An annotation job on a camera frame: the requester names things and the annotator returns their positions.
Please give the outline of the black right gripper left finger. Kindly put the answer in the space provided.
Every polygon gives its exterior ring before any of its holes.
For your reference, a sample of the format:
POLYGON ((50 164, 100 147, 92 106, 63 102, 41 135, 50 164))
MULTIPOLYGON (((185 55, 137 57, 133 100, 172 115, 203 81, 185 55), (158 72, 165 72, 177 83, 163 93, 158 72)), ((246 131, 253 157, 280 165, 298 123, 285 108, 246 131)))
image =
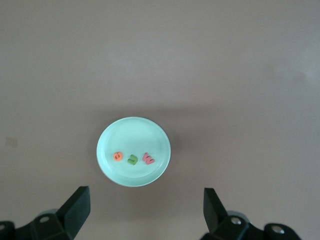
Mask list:
POLYGON ((90 189, 80 186, 54 213, 39 215, 30 223, 33 240, 73 240, 91 211, 90 189))

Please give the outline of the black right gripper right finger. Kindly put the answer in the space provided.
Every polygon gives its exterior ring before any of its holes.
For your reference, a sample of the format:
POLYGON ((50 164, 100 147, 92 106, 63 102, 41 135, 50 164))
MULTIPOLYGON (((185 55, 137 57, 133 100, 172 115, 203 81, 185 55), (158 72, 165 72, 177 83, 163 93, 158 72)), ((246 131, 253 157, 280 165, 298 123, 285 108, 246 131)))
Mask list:
POLYGON ((208 228, 204 240, 245 240, 249 224, 239 215, 228 214, 213 188, 205 188, 203 215, 208 228))

